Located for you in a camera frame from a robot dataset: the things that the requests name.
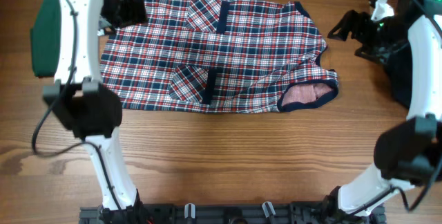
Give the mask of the white garment piece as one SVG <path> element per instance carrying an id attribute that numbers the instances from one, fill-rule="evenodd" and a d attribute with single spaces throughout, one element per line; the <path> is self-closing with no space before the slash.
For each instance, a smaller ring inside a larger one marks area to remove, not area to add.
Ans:
<path id="1" fill-rule="evenodd" d="M 394 16 L 394 9 L 387 2 L 388 0 L 376 0 L 372 10 L 371 20 L 373 22 L 379 22 L 386 17 Z"/>

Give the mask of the plaid red blue shirt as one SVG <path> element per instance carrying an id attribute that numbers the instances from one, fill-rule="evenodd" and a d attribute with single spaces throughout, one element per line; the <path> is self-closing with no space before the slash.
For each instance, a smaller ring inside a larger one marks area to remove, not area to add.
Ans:
<path id="1" fill-rule="evenodd" d="M 143 0 L 147 21 L 116 31 L 100 61 L 126 109 L 266 113 L 338 95 L 324 37 L 298 1 Z"/>

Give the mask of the black garment pile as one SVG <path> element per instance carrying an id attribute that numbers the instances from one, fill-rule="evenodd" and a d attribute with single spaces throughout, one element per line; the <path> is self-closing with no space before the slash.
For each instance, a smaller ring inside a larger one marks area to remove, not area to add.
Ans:
<path id="1" fill-rule="evenodd" d="M 384 70 L 390 79 L 392 97 L 409 109 L 412 98 L 412 51 L 409 42 L 401 44 L 390 54 Z"/>

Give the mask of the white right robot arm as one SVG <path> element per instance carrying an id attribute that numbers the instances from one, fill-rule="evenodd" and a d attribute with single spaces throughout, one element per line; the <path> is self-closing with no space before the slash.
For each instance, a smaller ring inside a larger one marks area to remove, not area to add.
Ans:
<path id="1" fill-rule="evenodd" d="M 366 218 L 397 194 L 412 212 L 441 180 L 441 14 L 408 9 L 376 20 L 348 12 L 328 36 L 348 35 L 362 43 L 358 56 L 390 70 L 409 106 L 406 120 L 379 136 L 373 163 L 326 197 L 323 216 L 337 223 Z"/>

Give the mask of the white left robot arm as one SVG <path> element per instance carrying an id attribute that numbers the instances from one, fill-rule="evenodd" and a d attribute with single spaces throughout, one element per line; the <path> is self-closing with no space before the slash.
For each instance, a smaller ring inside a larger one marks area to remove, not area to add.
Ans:
<path id="1" fill-rule="evenodd" d="M 119 143 L 122 103 L 102 82 L 99 32 L 146 21 L 143 0 L 58 0 L 60 53 L 54 83 L 44 87 L 48 113 L 87 150 L 102 191 L 102 207 L 123 213 L 140 206 Z"/>

